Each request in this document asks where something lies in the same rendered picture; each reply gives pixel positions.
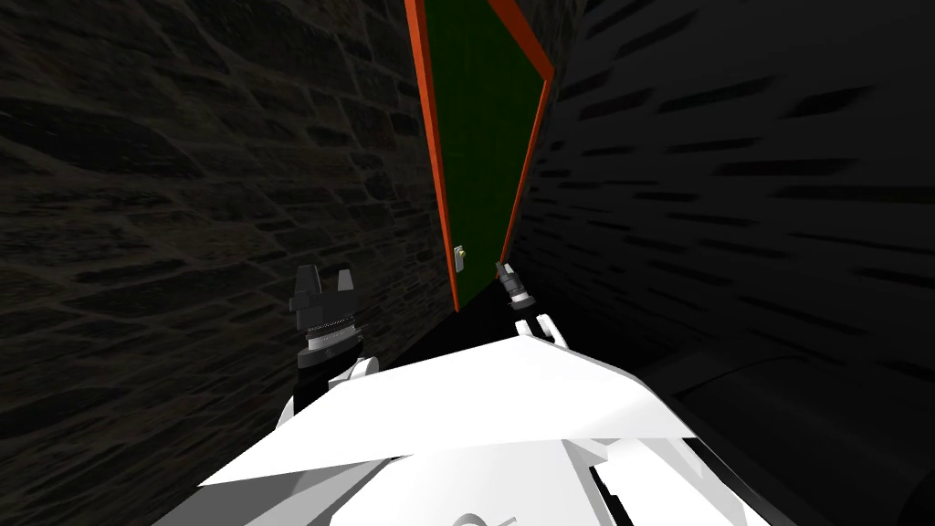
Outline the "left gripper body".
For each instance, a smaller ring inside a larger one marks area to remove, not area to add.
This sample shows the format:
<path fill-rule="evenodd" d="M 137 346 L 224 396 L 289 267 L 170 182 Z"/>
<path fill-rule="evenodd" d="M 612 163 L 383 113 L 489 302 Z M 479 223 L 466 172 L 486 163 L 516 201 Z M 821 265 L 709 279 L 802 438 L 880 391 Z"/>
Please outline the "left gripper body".
<path fill-rule="evenodd" d="M 353 289 L 315 294 L 302 291 L 290 299 L 289 310 L 295 312 L 297 328 L 317 328 L 353 317 L 357 299 Z"/>

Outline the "green door leaf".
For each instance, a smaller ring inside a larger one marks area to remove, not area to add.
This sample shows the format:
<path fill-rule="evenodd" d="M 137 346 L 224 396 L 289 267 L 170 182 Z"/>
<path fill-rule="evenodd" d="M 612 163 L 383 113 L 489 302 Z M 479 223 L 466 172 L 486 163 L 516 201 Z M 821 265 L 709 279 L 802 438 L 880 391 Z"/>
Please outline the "green door leaf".
<path fill-rule="evenodd" d="M 489 0 L 425 0 L 425 17 L 464 308 L 495 278 L 544 80 Z"/>

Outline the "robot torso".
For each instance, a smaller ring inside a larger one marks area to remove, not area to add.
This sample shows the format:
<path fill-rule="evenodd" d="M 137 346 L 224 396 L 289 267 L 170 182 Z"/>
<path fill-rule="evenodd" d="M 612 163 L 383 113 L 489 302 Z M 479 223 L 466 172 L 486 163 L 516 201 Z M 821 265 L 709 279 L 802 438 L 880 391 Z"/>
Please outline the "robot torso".
<path fill-rule="evenodd" d="M 365 366 L 153 526 L 771 526 L 645 383 L 519 335 Z"/>

